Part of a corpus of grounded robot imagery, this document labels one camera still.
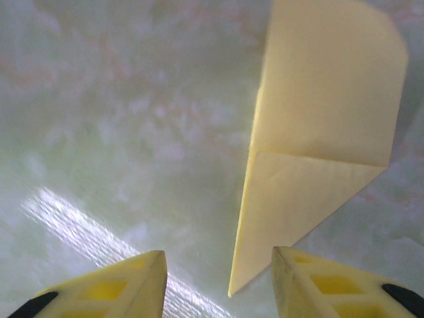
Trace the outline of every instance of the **yellow paper airplane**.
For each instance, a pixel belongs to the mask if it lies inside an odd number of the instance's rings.
[[[9,318],[161,318],[165,253],[151,251],[42,291]]]
[[[383,276],[293,248],[272,251],[280,318],[417,318],[424,299]]]
[[[351,0],[274,0],[229,296],[389,165],[407,50]]]

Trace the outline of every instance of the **yellow plastic object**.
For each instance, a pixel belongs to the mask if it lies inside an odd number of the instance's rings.
[[[273,249],[271,271],[280,318],[420,317],[383,290],[401,286],[387,277],[288,247]]]
[[[363,2],[274,0],[230,296],[388,167],[407,60]]]
[[[40,308],[32,299],[10,317],[160,318],[167,277],[165,253],[147,252],[43,290],[35,300],[57,296]]]

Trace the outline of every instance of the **black rubber tip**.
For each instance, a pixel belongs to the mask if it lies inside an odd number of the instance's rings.
[[[34,318],[40,313],[54,298],[58,297],[59,293],[50,291],[38,297],[32,298],[24,303],[8,318]]]
[[[424,318],[424,298],[420,295],[393,284],[383,284],[382,288],[416,318]]]

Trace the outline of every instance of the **marble floor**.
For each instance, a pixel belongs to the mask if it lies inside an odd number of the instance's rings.
[[[372,4],[411,55],[392,163],[297,247],[423,294],[424,1]],[[0,0],[0,316],[164,249],[165,317],[277,317],[269,270],[227,298],[269,10]]]

